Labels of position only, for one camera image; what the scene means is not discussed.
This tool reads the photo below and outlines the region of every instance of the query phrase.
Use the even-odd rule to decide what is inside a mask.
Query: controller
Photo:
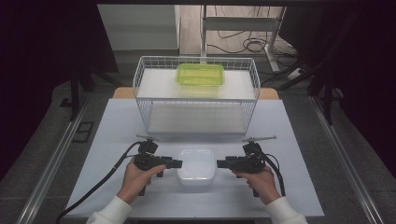
[[[224,161],[217,161],[218,168],[226,168],[230,170],[235,170],[238,172],[248,173],[248,174],[258,174],[265,167],[265,162],[269,161],[267,156],[262,152],[262,148],[258,143],[254,141],[276,139],[273,137],[264,138],[252,138],[242,140],[243,142],[248,142],[243,146],[245,151],[244,157],[227,156]],[[259,193],[254,189],[253,196],[259,197]]]
[[[159,140],[151,136],[137,135],[137,137],[144,137],[147,139],[145,142],[141,142],[138,153],[134,155],[134,165],[142,171],[147,171],[158,165],[165,165],[166,169],[176,168],[179,169],[182,166],[183,161],[172,160],[172,157],[158,157],[154,156],[158,145],[155,144],[154,140]],[[163,177],[163,171],[157,174],[158,177]],[[139,192],[139,196],[145,195],[146,187]]]

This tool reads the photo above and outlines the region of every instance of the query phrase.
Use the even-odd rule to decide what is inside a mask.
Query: hand
[[[165,165],[159,165],[142,171],[134,165],[134,159],[131,159],[126,166],[122,187],[117,196],[126,203],[133,202],[140,190],[151,183],[151,176],[162,172],[165,168]]]
[[[233,171],[235,175],[244,177],[248,186],[255,189],[259,193],[260,200],[267,205],[280,198],[280,194],[276,190],[274,174],[270,167],[265,166],[258,174],[247,174]]]

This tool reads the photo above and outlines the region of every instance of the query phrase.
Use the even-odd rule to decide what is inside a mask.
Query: white wire basket
[[[176,83],[182,63],[221,64],[224,83],[215,90],[185,90]],[[260,95],[253,59],[141,57],[134,96],[149,134],[245,134]]]

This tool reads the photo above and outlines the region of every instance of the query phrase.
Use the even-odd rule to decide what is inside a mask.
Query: dark background
[[[0,178],[18,158],[51,103],[52,90],[86,77],[86,65],[117,72],[94,2],[0,2]]]

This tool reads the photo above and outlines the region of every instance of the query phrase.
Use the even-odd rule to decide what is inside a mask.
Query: sleeve
[[[114,196],[113,200],[104,209],[94,212],[88,218],[87,224],[122,224],[131,212],[131,205]]]
[[[279,198],[268,203],[266,210],[269,213],[273,224],[306,224],[303,214],[297,213],[286,200],[285,197]]]

